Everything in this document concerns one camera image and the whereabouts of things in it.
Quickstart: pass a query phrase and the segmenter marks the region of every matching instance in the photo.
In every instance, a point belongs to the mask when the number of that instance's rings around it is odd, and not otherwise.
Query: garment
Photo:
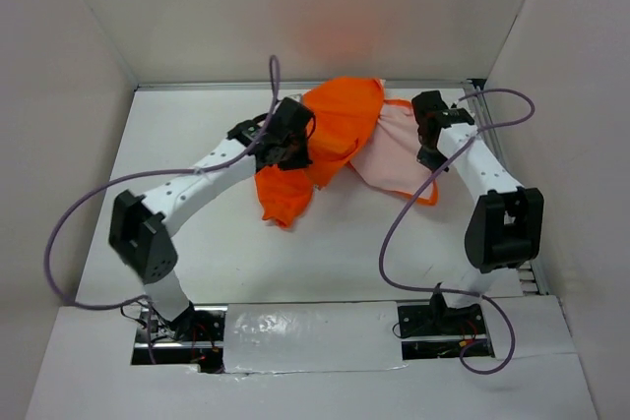
[[[429,169],[416,161],[419,148],[410,102],[388,99],[381,108],[372,138],[350,165],[369,186],[408,198],[431,175]],[[434,206],[438,195],[434,182],[417,202]]]
[[[263,219],[291,227],[311,200],[313,186],[333,176],[367,143],[378,120],[385,91],[378,79],[337,78],[307,92],[303,103],[315,112],[317,127],[308,140],[313,163],[306,169],[266,167],[256,174]]]

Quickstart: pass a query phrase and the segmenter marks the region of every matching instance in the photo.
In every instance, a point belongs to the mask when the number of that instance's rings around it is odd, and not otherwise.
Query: orange fabric
[[[389,105],[399,105],[401,107],[406,107],[406,108],[412,108],[411,102],[409,102],[408,100],[403,100],[401,98],[386,98],[384,100],[385,103],[389,104]],[[398,194],[399,196],[405,197],[406,199],[409,199],[411,197],[411,194],[407,194],[405,192],[395,192],[394,194]],[[433,181],[431,183],[431,195],[428,199],[424,199],[422,197],[419,197],[415,200],[415,202],[417,204],[420,204],[422,206],[430,206],[433,207],[435,205],[437,205],[437,201],[440,199],[440,191],[437,187],[437,181]]]
[[[263,219],[289,228],[306,209],[313,185],[325,187],[370,138],[385,99],[378,79],[337,78],[307,92],[304,104],[315,112],[317,127],[308,141],[313,163],[306,169],[256,174]]]

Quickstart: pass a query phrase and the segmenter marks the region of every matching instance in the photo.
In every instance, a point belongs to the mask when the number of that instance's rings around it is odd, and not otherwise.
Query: white wall
[[[0,416],[14,420],[24,418],[57,313],[41,270],[48,232],[106,179],[132,89],[81,0],[0,0],[0,11]],[[55,273],[67,289],[98,208],[60,241]]]
[[[141,83],[486,77],[523,0],[86,0]]]
[[[532,96],[502,132],[509,164],[545,195],[541,257],[601,418],[627,418],[630,358],[630,0],[527,0],[490,87]],[[518,100],[492,97],[494,120]]]

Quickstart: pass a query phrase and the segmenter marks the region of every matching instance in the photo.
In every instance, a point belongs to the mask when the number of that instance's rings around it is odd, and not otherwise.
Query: pink cloth with orange trim
[[[370,140],[350,165],[371,187],[410,197],[431,175],[416,160],[419,149],[411,104],[406,100],[385,100]],[[437,200],[434,184],[422,193],[418,203],[434,206]]]

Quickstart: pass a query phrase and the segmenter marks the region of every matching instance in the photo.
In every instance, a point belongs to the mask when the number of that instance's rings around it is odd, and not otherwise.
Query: robotic arm
[[[465,109],[448,108],[439,91],[424,92],[412,101],[421,148],[418,161],[437,169],[477,127]],[[280,169],[307,167],[306,127],[313,113],[285,98],[270,119],[257,146],[231,166],[205,172],[241,154],[261,133],[264,116],[238,124],[191,173],[177,176],[144,195],[129,191],[114,201],[109,244],[142,280],[154,307],[169,327],[186,333],[196,323],[194,306],[173,271],[177,252],[172,237],[198,210],[221,192],[277,164]],[[496,160],[482,140],[476,140],[455,163],[476,207],[465,236],[467,272],[449,287],[486,292],[502,271],[517,268],[538,253],[542,195],[523,189]],[[446,294],[443,311],[475,304],[470,297]]]

